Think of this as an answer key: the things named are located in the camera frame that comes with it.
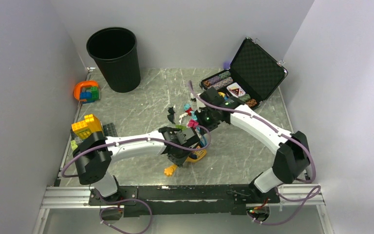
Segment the yellow slotted scoop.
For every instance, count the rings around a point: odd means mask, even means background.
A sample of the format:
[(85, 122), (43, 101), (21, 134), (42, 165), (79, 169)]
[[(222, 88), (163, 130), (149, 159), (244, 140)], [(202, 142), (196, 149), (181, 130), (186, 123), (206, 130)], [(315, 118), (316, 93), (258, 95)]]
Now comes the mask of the yellow slotted scoop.
[(169, 155), (168, 159), (172, 162), (172, 164), (164, 169), (164, 175), (167, 177), (173, 176), (178, 168), (183, 167), (186, 163), (196, 163), (203, 159), (206, 155), (207, 150), (205, 149), (188, 152), (188, 155), (185, 155), (183, 158), (175, 158), (174, 156)]

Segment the blue hand brush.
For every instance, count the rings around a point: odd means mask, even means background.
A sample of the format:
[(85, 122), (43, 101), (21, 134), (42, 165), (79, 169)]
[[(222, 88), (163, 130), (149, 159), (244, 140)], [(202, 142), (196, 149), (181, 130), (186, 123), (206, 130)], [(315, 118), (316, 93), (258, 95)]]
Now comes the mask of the blue hand brush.
[(203, 148), (207, 145), (207, 140), (204, 135), (200, 136), (200, 146)]

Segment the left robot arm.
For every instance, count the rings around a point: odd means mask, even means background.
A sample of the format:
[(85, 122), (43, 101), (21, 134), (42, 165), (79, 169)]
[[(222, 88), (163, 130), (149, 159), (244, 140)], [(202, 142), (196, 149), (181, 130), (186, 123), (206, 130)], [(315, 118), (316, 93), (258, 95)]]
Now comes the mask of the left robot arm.
[(78, 181), (81, 185), (94, 185), (101, 198), (113, 205), (119, 201), (121, 192), (115, 177), (108, 173), (110, 164), (136, 156), (167, 155), (181, 165), (200, 141), (194, 128), (162, 127), (147, 134), (125, 137), (94, 132), (73, 152)]

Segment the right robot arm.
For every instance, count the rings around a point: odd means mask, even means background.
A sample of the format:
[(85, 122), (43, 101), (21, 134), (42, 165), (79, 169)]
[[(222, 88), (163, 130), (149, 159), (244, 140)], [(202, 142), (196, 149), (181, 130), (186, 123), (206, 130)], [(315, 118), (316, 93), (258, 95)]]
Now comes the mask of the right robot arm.
[(249, 196), (254, 202), (262, 202), (277, 186), (293, 183), (302, 172), (307, 172), (308, 183), (314, 181), (316, 169), (304, 133), (280, 128), (258, 115), (239, 98), (225, 99), (214, 88), (200, 94), (192, 91), (191, 96), (197, 101), (200, 125), (209, 130), (222, 122), (236, 126), (263, 143), (275, 155), (273, 165), (249, 183)]

